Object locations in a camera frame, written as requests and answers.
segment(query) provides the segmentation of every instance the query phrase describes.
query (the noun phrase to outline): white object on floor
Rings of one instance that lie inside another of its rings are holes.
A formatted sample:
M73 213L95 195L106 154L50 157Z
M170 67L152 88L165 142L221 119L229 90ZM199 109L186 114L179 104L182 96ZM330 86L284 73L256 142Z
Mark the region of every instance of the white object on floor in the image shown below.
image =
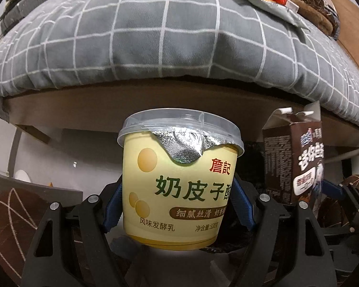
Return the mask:
M28 174L22 169L19 169L18 171L16 171L13 178L17 179L17 180L32 183L31 178L29 178Z

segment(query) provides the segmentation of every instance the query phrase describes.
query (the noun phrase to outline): metal bolt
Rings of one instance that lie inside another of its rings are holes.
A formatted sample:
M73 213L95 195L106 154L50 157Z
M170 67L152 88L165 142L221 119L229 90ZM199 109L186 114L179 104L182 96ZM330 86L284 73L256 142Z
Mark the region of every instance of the metal bolt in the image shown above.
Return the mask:
M309 205L305 201L299 202L299 207L302 209L307 209Z
M56 210L56 209L58 209L58 206L59 206L59 204L57 202L54 202L49 206L49 208L52 210Z
M97 195L91 195L88 198L89 203L96 203L97 201L98 201L98 196Z
M259 198L260 198L261 201L264 201L264 202L268 202L270 200L270 196L268 196L267 194L264 194L264 193L261 194L259 196Z

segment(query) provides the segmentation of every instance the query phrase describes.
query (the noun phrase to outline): bedding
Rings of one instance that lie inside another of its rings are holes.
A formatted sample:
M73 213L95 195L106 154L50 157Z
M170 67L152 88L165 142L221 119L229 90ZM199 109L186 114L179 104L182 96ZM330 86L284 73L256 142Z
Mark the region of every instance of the bedding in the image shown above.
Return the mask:
M2 99L29 90L200 76L276 87L359 125L359 70L313 24L236 0L48 0L0 41Z

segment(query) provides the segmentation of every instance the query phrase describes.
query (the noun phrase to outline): plastic lid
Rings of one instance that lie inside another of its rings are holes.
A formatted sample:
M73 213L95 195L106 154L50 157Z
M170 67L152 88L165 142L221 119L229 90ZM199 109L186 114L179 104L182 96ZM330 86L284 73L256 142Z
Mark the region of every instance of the plastic lid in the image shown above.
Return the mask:
M238 156L243 154L243 141L239 128L232 122L215 114L179 108L161 108L137 112L128 117L118 134L117 142L123 147L125 135L136 132L170 130L171 127L185 127L195 132L222 138L226 144L235 144Z

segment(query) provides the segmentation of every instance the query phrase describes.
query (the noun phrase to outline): foil seal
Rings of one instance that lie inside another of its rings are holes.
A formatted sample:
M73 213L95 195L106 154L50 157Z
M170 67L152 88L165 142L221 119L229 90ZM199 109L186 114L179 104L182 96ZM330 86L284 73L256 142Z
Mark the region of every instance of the foil seal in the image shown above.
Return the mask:
M221 144L234 144L240 147L230 140L215 137L203 130L193 130L186 127L170 127L151 132L157 137L170 157L181 164L195 162L205 150Z

